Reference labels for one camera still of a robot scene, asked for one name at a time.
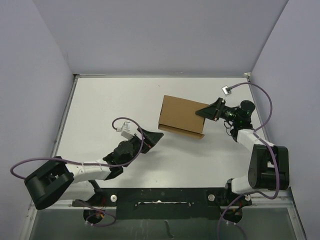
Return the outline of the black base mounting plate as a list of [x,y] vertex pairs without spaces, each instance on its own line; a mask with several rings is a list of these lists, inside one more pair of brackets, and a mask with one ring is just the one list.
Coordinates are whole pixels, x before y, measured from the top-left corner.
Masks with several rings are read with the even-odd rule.
[[239,221],[252,200],[224,187],[101,188],[84,202],[103,210],[114,207],[117,220],[218,220],[228,205],[235,209],[226,217]]

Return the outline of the brown cardboard box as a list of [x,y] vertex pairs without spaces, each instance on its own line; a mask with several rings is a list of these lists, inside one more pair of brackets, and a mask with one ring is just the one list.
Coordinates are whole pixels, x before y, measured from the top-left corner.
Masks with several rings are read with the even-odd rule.
[[200,140],[205,136],[203,134],[205,118],[196,115],[196,111],[207,106],[205,103],[165,95],[158,129]]

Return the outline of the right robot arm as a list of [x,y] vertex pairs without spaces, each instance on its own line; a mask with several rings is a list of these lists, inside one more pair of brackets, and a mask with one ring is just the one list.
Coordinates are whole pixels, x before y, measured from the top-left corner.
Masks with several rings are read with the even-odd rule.
[[256,106],[249,100],[243,100],[239,106],[229,107],[219,97],[207,107],[196,110],[195,114],[208,120],[223,119],[229,124],[229,135],[243,145],[250,153],[248,173],[242,177],[230,179],[229,188],[222,192],[223,200],[232,205],[241,194],[257,192],[260,189],[287,190],[290,185],[289,151],[284,146],[274,145],[254,132],[251,116]]

